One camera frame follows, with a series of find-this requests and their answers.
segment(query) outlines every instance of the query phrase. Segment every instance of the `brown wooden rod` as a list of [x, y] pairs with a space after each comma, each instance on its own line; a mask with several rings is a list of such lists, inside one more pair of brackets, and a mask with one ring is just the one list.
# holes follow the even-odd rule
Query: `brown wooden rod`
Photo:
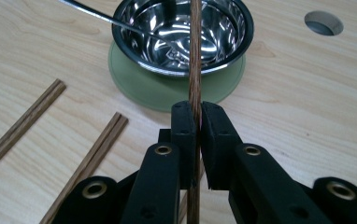
[[196, 127], [195, 167], [193, 175], [194, 185], [187, 191], [187, 223], [199, 223], [199, 161], [200, 161], [200, 119], [201, 119], [201, 22], [202, 0], [191, 0], [191, 28], [190, 28], [190, 92], [189, 102], [193, 111]]
[[65, 84], [56, 79], [33, 105], [16, 121], [0, 139], [0, 160], [21, 139], [39, 117], [65, 90]]
[[[202, 179], [203, 174], [205, 173], [205, 166], [203, 164], [203, 160], [201, 159], [199, 162], [199, 169], [200, 169], [200, 174], [199, 174], [199, 180]], [[182, 197], [181, 203], [179, 204], [178, 208], [178, 223], [182, 223], [182, 220], [184, 220], [185, 215], [187, 215], [187, 192], [185, 192], [184, 196]]]
[[100, 136], [97, 138], [96, 142], [93, 144], [92, 148], [89, 150], [88, 154], [82, 160], [81, 164], [77, 170], [70, 177], [59, 196], [56, 198], [50, 210], [45, 214], [45, 216], [40, 221], [41, 224], [51, 223], [56, 216], [62, 202], [65, 197], [70, 193], [70, 191], [85, 178], [90, 177], [103, 158], [108, 153], [109, 149], [114, 144], [115, 140], [119, 137], [123, 128], [127, 124], [128, 119], [121, 115], [120, 113], [115, 113], [111, 121], [108, 123], [106, 128], [102, 131]]

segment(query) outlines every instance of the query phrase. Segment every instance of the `circular hole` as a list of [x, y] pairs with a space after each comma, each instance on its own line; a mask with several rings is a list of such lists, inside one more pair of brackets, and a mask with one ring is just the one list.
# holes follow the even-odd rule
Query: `circular hole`
[[339, 35], [344, 24], [335, 15], [325, 11], [312, 11], [304, 17], [307, 27], [320, 35]]
[[88, 188], [88, 192], [91, 194], [95, 194], [97, 192], [99, 192], [102, 189], [102, 187], [100, 185], [93, 185], [90, 188]]
[[293, 204], [289, 207], [289, 209], [296, 217], [300, 217], [300, 218], [309, 217], [309, 213], [307, 212], [307, 210], [301, 206]]
[[152, 219], [157, 214], [157, 209], [155, 205], [145, 205], [141, 208], [141, 216], [145, 219]]
[[260, 149], [256, 147], [245, 147], [245, 152], [251, 156], [258, 156], [261, 154]]
[[155, 149], [155, 152], [159, 155], [167, 155], [170, 152], [172, 152], [172, 148], [171, 147], [157, 147]]
[[107, 190], [107, 185], [103, 181], [93, 181], [82, 191], [82, 196], [87, 199], [95, 199], [102, 196]]
[[338, 182], [332, 181], [328, 183], [327, 189], [336, 197], [344, 200], [351, 201], [356, 198], [356, 194], [353, 192], [353, 190]]

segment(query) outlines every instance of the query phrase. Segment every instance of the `spoon handle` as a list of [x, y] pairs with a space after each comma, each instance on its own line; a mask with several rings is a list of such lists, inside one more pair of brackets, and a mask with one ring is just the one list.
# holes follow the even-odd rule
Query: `spoon handle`
[[71, 7], [75, 8], [75, 9], [78, 9], [79, 11], [83, 11], [85, 13], [88, 13], [88, 14], [92, 15], [92, 16], [95, 16], [96, 18], [99, 18], [99, 19], [101, 19], [103, 21], [108, 21], [108, 22], [110, 22], [110, 23], [112, 23], [114, 25], [118, 25], [118, 26], [120, 26], [122, 28], [125, 28], [127, 30], [133, 31], [133, 32], [138, 33], [140, 35], [148, 35], [148, 36], [150, 36], [152, 38], [167, 42], [167, 41], [163, 40], [158, 35], [155, 35], [153, 33], [137, 29], [132, 25], [129, 25], [129, 24], [126, 24], [123, 21], [119, 21], [117, 19], [114, 19], [114, 18], [108, 16], [107, 14], [105, 14], [105, 13], [103, 13], [101, 11], [98, 11], [98, 10], [93, 9], [91, 7], [85, 6], [85, 5], [79, 3], [79, 2], [77, 2], [75, 0], [60, 0], [60, 2], [65, 3], [65, 4], [71, 6]]

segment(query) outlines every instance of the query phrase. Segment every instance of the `chopstick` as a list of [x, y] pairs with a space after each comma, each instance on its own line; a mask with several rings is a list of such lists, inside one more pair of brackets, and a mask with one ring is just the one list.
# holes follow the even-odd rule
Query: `chopstick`
[[193, 111], [196, 127], [195, 167], [193, 180], [195, 184], [187, 190], [187, 223], [199, 223], [200, 200], [200, 119], [201, 119], [201, 30], [202, 1], [191, 0], [190, 27], [190, 91], [189, 102]]
[[35, 103], [16, 121], [0, 139], [0, 160], [21, 139], [39, 117], [65, 90], [65, 84], [56, 79]]
[[125, 116], [120, 113], [115, 113], [40, 223], [51, 223], [53, 221], [65, 197], [77, 185], [77, 183], [94, 173], [100, 162], [114, 144], [115, 140], [122, 132], [127, 122], [128, 119]]
[[[199, 162], [199, 169], [200, 169], [200, 174], [199, 174], [199, 180], [202, 179], [203, 174], [205, 173], [205, 166], [203, 164], [203, 159], [200, 160]], [[184, 196], [182, 197], [181, 203], [179, 204], [179, 208], [178, 208], [178, 223], [182, 223], [182, 220], [184, 220], [185, 215], [187, 215], [187, 202], [188, 202], [188, 198], [187, 198], [187, 192], [185, 192]]]

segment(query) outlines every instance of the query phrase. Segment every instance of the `bowl rim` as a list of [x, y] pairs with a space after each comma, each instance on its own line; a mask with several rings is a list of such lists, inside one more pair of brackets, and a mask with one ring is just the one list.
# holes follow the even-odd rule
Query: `bowl rim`
[[[127, 6], [132, 3], [134, 0], [123, 0], [117, 7], [114, 13], [114, 18], [120, 20], [121, 18], [119, 15], [123, 13], [123, 11], [127, 8]], [[202, 3], [206, 3], [212, 1], [212, 0], [202, 0]], [[245, 4], [241, 0], [229, 0], [230, 2], [233, 2], [236, 4], [236, 6], [239, 8], [239, 10], [242, 12], [243, 17], [244, 17], [244, 22], [245, 22], [245, 35], [243, 37], [243, 41], [240, 44], [239, 48], [236, 49], [236, 51], [229, 55], [229, 57], [225, 58], [224, 60], [214, 63], [211, 66], [203, 67], [201, 70], [202, 76], [208, 75], [212, 72], [215, 72], [217, 70], [220, 70], [226, 66], [228, 66], [231, 63], [234, 63], [236, 60], [238, 60], [249, 48], [250, 43], [254, 37], [254, 21], [253, 18], [250, 14], [249, 9], [245, 6]], [[121, 51], [133, 62], [137, 63], [141, 67], [150, 70], [151, 72], [154, 72], [158, 75], [162, 76], [167, 76], [167, 77], [187, 77], [189, 75], [189, 69], [188, 70], [183, 70], [183, 69], [175, 69], [175, 68], [168, 68], [166, 69], [163, 66], [160, 66], [159, 64], [151, 64], [138, 55], [134, 54], [129, 48], [126, 47], [124, 44], [123, 39], [121, 38], [121, 27], [111, 25], [111, 30], [112, 30], [112, 35], [114, 38], [114, 41], [116, 42], [117, 46], [121, 49]]]

